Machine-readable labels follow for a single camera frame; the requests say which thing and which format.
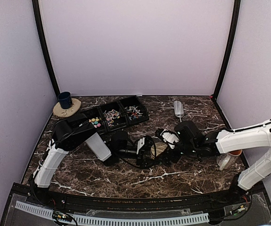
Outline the white round lid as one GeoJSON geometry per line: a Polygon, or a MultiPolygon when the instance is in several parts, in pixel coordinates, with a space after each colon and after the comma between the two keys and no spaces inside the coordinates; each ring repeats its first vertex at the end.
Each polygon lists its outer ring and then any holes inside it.
{"type": "Polygon", "coordinates": [[[154,146],[151,147],[151,157],[154,159],[155,156],[159,156],[160,154],[162,154],[166,148],[167,148],[167,144],[163,143],[163,142],[157,142],[155,144],[156,150],[154,149],[154,146]]]}

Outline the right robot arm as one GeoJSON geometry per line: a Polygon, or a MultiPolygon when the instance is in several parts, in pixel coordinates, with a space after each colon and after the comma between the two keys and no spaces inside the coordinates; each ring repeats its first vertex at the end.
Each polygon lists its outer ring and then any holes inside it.
{"type": "Polygon", "coordinates": [[[271,119],[240,129],[220,129],[203,135],[194,122],[182,121],[174,131],[159,129],[160,140],[170,148],[185,155],[213,157],[257,147],[268,147],[268,151],[252,166],[233,179],[230,190],[225,193],[229,204],[236,204],[243,192],[271,174],[271,119]]]}

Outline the metal candy scoop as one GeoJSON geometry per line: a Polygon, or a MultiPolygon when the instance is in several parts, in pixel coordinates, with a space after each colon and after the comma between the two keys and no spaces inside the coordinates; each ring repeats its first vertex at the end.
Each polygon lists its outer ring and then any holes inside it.
{"type": "Polygon", "coordinates": [[[183,104],[180,101],[174,101],[173,104],[175,116],[182,122],[182,118],[184,117],[183,104]]]}

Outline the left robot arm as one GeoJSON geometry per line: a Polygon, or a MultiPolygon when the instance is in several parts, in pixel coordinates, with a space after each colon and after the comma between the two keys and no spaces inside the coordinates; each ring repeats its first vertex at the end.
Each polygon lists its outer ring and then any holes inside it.
{"type": "Polygon", "coordinates": [[[49,188],[52,177],[64,157],[83,143],[98,160],[109,166],[125,155],[128,158],[137,158],[148,141],[153,140],[150,137],[143,137],[134,143],[129,139],[127,132],[119,130],[109,142],[105,142],[85,114],[63,119],[54,125],[48,147],[39,160],[37,169],[29,178],[30,186],[36,188],[32,196],[41,205],[48,205],[51,202],[51,194],[45,189],[49,188]]]}

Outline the black three-compartment candy tray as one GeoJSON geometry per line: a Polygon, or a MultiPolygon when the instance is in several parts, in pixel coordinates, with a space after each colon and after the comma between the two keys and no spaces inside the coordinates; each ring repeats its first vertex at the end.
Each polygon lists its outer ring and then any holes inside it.
{"type": "Polygon", "coordinates": [[[121,98],[81,112],[100,135],[149,120],[147,108],[136,96],[121,98]]]}

